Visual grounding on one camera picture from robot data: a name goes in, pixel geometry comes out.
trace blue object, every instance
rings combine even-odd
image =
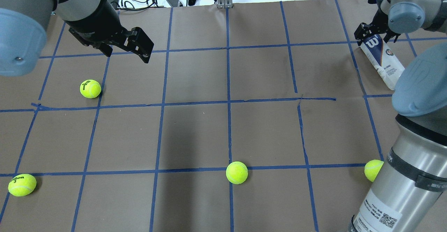
[[[0,76],[30,73],[45,46],[45,30],[29,16],[4,8],[0,22]]]
[[[410,33],[419,29],[425,21],[424,10],[415,3],[401,2],[391,6],[388,27],[396,33]]]
[[[447,43],[418,55],[402,73],[393,94],[399,114],[416,117],[447,105]]]

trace yellow-green tennis ball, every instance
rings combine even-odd
[[[374,182],[377,174],[382,168],[383,162],[378,159],[373,159],[365,165],[365,176],[371,182]]]
[[[96,98],[101,93],[101,85],[95,80],[86,80],[79,87],[81,94],[86,98]]]
[[[37,182],[34,176],[24,173],[14,177],[8,184],[9,192],[17,197],[30,194],[36,188]]]
[[[233,184],[241,184],[249,176],[247,166],[242,162],[232,162],[227,167],[227,179]]]

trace blue cap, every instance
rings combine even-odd
[[[424,21],[424,10],[415,3],[396,3],[391,6],[388,13],[388,27],[400,34],[410,33],[419,29]]]
[[[404,70],[393,94],[399,114],[416,117],[447,105],[447,43],[418,55]]]
[[[0,76],[30,73],[45,47],[45,30],[29,16],[4,8],[0,22]]]

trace barcode sticker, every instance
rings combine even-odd
[[[359,232],[392,232],[400,218],[401,213],[388,207],[369,190],[354,226]]]

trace qr code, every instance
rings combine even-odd
[[[394,225],[396,225],[397,219],[394,219],[391,216],[384,213],[382,218],[380,218],[379,222],[381,222],[382,224],[385,224],[387,227],[392,229],[394,227]]]

